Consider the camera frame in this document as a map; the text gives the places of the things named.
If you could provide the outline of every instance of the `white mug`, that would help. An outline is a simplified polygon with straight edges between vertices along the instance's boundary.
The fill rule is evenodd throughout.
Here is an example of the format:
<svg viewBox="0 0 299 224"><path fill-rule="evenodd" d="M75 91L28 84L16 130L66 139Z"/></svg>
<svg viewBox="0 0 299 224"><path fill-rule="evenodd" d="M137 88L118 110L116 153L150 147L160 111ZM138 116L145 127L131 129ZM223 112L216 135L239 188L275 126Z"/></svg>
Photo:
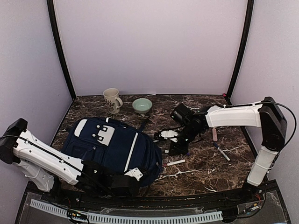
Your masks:
<svg viewBox="0 0 299 224"><path fill-rule="evenodd" d="M108 111L111 114L116 114L120 111L122 100L119 97L119 91L116 88L106 89L103 92L105 102L107 103Z"/></svg>

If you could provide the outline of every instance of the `light green bowl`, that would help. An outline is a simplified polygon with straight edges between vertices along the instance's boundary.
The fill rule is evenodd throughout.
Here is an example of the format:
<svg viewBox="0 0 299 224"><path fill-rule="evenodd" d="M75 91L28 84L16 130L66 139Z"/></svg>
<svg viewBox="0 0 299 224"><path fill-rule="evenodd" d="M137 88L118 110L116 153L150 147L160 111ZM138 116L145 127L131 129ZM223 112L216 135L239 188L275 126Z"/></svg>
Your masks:
<svg viewBox="0 0 299 224"><path fill-rule="evenodd" d="M151 107L153 106L153 103L149 99L140 98L135 100L132 103L132 106L136 113L145 114L148 111L150 111Z"/></svg>

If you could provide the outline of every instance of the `purple wall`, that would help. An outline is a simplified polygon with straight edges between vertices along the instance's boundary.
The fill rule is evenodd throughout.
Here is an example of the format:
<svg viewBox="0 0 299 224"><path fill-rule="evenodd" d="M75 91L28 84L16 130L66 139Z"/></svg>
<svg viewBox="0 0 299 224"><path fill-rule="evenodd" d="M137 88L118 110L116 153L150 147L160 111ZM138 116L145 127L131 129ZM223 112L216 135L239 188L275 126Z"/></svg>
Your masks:
<svg viewBox="0 0 299 224"><path fill-rule="evenodd" d="M232 102L248 103L272 96L290 107L299 119L299 1L256 1L248 44ZM288 119L288 136L293 130ZM262 143L261 131L248 128L256 146ZM299 223L299 138L284 149L270 172L276 179L288 207L292 223Z"/></svg>
<svg viewBox="0 0 299 224"><path fill-rule="evenodd" d="M58 60L47 2L1 1L0 135L18 118L50 143L71 104ZM0 161L0 222L14 223L27 179Z"/></svg>
<svg viewBox="0 0 299 224"><path fill-rule="evenodd" d="M246 0L55 3L77 95L227 91Z"/></svg>

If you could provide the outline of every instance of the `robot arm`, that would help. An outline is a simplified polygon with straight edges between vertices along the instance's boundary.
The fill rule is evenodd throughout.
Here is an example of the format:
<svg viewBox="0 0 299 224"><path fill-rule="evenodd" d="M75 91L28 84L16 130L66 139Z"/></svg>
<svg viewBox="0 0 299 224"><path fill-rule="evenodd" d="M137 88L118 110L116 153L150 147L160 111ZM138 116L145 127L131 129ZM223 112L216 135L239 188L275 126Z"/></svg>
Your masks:
<svg viewBox="0 0 299 224"><path fill-rule="evenodd" d="M171 117L185 126L180 133L161 133L162 137L172 140L170 155L186 154L188 145L198 134L206 129L220 126L254 126L261 127L263 133L262 147L243 186L242 197L250 198L263 181L268 170L273 166L279 152L285 145L287 121L271 97L264 101L247 105L211 106L194 113L183 104L171 113Z"/></svg>
<svg viewBox="0 0 299 224"><path fill-rule="evenodd" d="M51 192L57 189L55 184L60 184L54 174L89 194L135 196L143 176L137 168L116 174L96 162L67 156L31 134L24 119L14 122L0 138L0 159L19 167L44 192Z"/></svg>

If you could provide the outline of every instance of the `marble countertop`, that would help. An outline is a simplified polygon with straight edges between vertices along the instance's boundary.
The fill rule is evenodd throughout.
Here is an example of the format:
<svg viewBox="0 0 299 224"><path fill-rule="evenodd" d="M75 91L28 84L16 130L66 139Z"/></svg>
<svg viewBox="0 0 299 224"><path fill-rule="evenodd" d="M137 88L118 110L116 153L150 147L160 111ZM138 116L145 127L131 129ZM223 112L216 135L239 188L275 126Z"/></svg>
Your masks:
<svg viewBox="0 0 299 224"><path fill-rule="evenodd" d="M124 102L116 115L107 112L102 96L78 97L73 102L62 125L54 138L52 147L61 150L68 131L77 120L83 117L111 117L138 128L150 115L150 122L144 132L153 137L154 133L165 128L178 126L170 117L172 110L184 103L192 109L213 104L224 104L222 96L214 95L157 95L148 96L153 107L148 114L134 112L132 102L138 95L120 96ZM170 141L158 142L163 152L163 162L185 159L185 163L164 168L160 177L151 185L147 196L183 196L219 192L242 187L254 162L254 156L239 127L217 128L218 145L231 159L228 162L213 146L212 130L201 136L201 141L189 145L190 155L169 156ZM63 188L75 189L64 183Z"/></svg>

